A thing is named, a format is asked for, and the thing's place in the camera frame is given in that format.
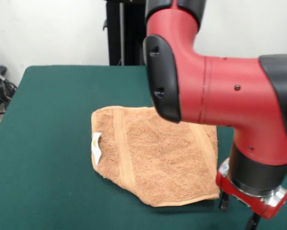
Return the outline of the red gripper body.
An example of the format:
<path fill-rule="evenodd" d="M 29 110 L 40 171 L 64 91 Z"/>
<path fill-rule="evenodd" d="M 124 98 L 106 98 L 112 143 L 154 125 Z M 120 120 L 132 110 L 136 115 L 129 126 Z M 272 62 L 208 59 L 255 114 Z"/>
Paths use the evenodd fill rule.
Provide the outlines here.
<path fill-rule="evenodd" d="M 265 219 L 272 219 L 287 201 L 287 190 L 283 187 L 280 187 L 270 197 L 254 197 L 234 187 L 228 177 L 225 177 L 221 172 L 217 172 L 216 183 L 222 191 L 229 194 L 229 196 L 237 198 L 254 213 Z"/>

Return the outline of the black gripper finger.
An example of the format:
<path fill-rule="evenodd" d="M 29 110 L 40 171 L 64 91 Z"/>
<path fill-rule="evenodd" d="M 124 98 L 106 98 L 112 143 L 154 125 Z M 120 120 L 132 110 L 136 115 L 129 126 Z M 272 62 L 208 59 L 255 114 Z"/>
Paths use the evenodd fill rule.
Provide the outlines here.
<path fill-rule="evenodd" d="M 256 230 L 260 222 L 260 219 L 261 219 L 260 215 L 253 213 L 251 217 L 248 219 L 245 230 Z"/>
<path fill-rule="evenodd" d="M 224 191 L 221 192 L 220 202 L 219 202 L 219 209 L 221 212 L 226 212 L 229 206 L 230 196 L 229 194 L 225 193 Z"/>

